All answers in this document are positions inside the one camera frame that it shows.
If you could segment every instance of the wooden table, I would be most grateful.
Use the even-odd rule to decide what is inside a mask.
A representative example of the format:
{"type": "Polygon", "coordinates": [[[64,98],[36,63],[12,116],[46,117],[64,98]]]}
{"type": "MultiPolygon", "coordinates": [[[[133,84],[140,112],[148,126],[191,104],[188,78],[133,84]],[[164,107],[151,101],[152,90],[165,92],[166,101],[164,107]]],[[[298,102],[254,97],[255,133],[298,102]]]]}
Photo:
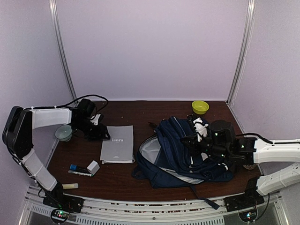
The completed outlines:
{"type": "MultiPolygon", "coordinates": [[[[240,129],[225,102],[208,102],[209,111],[204,118],[209,122],[223,119],[234,125],[236,134],[240,129]]],[[[182,101],[131,101],[110,102],[102,110],[103,123],[107,126],[134,126],[134,152],[140,144],[153,135],[148,122],[159,124],[170,116],[186,118],[192,113],[191,102],[182,101]]],[[[85,197],[95,197],[112,200],[127,201],[170,201],[195,199],[189,187],[152,189],[148,180],[135,180],[131,172],[134,164],[101,165],[94,177],[85,177],[69,174],[71,164],[87,167],[92,160],[100,164],[101,141],[88,142],[82,137],[73,136],[69,142],[60,142],[48,170],[62,184],[78,183],[79,188],[66,190],[65,193],[85,197]]],[[[247,181],[260,176],[258,168],[248,171],[242,166],[230,182],[207,182],[196,186],[197,193],[203,197],[215,197],[241,193],[245,190],[247,181]]]]}

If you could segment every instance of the purple wall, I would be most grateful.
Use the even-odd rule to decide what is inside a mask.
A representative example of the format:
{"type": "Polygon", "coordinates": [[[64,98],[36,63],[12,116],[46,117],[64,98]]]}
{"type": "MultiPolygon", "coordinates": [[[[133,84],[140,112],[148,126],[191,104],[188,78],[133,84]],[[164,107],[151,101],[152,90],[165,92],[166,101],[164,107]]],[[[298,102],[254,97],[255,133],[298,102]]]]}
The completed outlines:
{"type": "Polygon", "coordinates": [[[77,95],[226,100],[247,0],[57,2],[77,95]]]}
{"type": "MultiPolygon", "coordinates": [[[[234,112],[245,132],[300,138],[300,1],[257,2],[255,25],[234,112]]],[[[266,163],[266,174],[290,163],[266,163]]],[[[300,185],[281,191],[292,225],[299,224],[300,185]]]]}
{"type": "MultiPolygon", "coordinates": [[[[57,105],[71,96],[62,72],[49,1],[0,0],[0,131],[14,105],[57,105]]],[[[53,127],[34,132],[45,163],[53,127]]],[[[30,179],[0,141],[0,223],[15,225],[30,179]]]]}

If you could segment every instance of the marker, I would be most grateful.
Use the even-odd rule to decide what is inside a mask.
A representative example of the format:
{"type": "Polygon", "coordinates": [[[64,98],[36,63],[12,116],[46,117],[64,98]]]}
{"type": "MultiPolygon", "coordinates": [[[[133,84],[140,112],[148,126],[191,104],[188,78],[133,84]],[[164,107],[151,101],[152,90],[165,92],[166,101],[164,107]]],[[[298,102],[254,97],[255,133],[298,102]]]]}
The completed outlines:
{"type": "Polygon", "coordinates": [[[77,166],[77,165],[73,165],[73,164],[71,164],[70,170],[74,170],[74,171],[80,172],[80,173],[90,173],[87,168],[77,166]]]}
{"type": "Polygon", "coordinates": [[[62,187],[64,189],[75,189],[75,188],[79,188],[79,185],[76,184],[62,184],[62,187]]]}
{"type": "Polygon", "coordinates": [[[77,175],[82,175],[82,176],[88,176],[88,177],[94,176],[93,174],[90,174],[90,173],[76,172],[76,171],[73,171],[73,170],[69,170],[68,173],[77,174],[77,175]]]}

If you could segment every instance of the book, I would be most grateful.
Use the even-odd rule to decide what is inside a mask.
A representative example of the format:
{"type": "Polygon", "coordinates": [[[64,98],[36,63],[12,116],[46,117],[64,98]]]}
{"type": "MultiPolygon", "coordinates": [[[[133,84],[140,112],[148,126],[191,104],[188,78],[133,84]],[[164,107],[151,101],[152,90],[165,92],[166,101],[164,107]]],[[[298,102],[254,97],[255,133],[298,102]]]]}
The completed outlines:
{"type": "Polygon", "coordinates": [[[134,163],[133,126],[108,126],[110,140],[103,140],[100,160],[105,163],[134,163]]]}

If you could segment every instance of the backpack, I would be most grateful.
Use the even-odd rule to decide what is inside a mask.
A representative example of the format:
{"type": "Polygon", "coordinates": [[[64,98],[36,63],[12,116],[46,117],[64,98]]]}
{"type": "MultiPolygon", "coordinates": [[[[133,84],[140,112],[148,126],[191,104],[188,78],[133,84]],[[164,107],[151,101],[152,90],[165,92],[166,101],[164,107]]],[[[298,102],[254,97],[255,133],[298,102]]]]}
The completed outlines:
{"type": "Polygon", "coordinates": [[[170,117],[160,122],[155,134],[145,140],[136,154],[138,166],[132,176],[149,179],[153,188],[192,187],[204,181],[230,181],[231,166],[221,157],[207,157],[202,153],[191,156],[181,138],[195,134],[187,119],[170,117]]]}

